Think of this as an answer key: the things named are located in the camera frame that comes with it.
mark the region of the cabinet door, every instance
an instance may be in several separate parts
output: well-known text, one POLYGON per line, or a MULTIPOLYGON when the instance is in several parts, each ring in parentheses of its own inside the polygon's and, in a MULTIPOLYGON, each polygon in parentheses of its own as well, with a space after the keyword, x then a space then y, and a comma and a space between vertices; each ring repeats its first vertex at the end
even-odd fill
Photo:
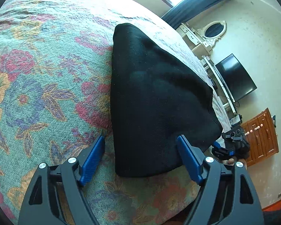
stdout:
POLYGON ((256 162, 255 155, 254 155, 254 147, 253 147, 254 138, 253 138, 253 133, 250 133, 249 126, 247 124, 242 125, 242 128, 244 129, 245 133, 249 132, 249 134, 245 136, 246 141, 248 141, 250 144, 250 152, 249 152, 250 156, 246 160, 247 166, 249 167, 256 162))
POLYGON ((260 126, 260 125, 259 125, 257 118, 248 122, 248 127, 249 127, 249 132, 250 132, 248 138, 253 143, 256 162, 260 162, 264 158, 266 158, 264 140, 262 137, 261 130, 260 130, 260 128, 258 128, 258 126, 260 126))
POLYGON ((260 124, 260 131, 263 136, 266 156, 269 157, 277 153, 277 145, 275 138, 275 129, 271 127, 272 119, 270 118, 268 112, 264 112, 261 116, 258 117, 258 122, 260 124))

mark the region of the bed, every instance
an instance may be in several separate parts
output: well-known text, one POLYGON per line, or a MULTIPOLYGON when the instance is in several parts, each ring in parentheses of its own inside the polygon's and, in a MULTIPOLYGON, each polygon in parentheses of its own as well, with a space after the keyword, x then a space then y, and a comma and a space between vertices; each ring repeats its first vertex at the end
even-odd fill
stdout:
MULTIPOLYGON (((0 207, 13 223, 38 164, 60 164, 99 134, 105 154, 84 193, 100 224, 162 224, 196 198, 184 166, 149 178, 114 172, 109 92, 120 23, 140 28, 212 86, 180 35, 132 0, 6 0, 0 9, 0 207)), ((215 92, 213 108, 228 131, 215 92)))

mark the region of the black pillow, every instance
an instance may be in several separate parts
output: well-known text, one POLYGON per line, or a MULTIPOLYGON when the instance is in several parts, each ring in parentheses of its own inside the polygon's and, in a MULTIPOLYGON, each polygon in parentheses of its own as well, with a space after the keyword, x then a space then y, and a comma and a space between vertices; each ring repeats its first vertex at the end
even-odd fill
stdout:
POLYGON ((198 75, 134 25, 117 25, 113 40, 110 102, 119 176, 181 166, 181 134, 203 152, 220 137, 212 89, 198 75))

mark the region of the television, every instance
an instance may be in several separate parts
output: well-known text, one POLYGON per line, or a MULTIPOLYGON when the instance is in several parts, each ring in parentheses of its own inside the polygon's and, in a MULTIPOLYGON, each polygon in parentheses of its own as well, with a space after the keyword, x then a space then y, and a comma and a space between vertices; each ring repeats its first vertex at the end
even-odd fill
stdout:
POLYGON ((233 54, 220 61, 215 67, 232 101, 236 102, 257 89, 248 72, 233 54))

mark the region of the metal screw head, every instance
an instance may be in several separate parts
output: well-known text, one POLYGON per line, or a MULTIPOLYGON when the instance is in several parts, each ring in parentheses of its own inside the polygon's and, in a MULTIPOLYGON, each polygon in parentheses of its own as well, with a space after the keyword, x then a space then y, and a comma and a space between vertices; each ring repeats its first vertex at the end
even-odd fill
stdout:
POLYGON ((45 167, 46 167, 46 163, 42 162, 41 164, 39 164, 39 168, 40 168, 40 169, 43 169, 43 168, 45 168, 45 167))
POLYGON ((206 157, 205 158, 206 162, 212 163, 214 159, 212 157, 206 157))
POLYGON ((69 163, 74 163, 76 161, 76 158, 75 157, 70 157, 69 159, 68 159, 68 162, 69 163))
POLYGON ((244 166, 244 164, 243 164, 242 162, 236 162, 236 165, 237 165, 238 167, 243 167, 243 166, 244 166))

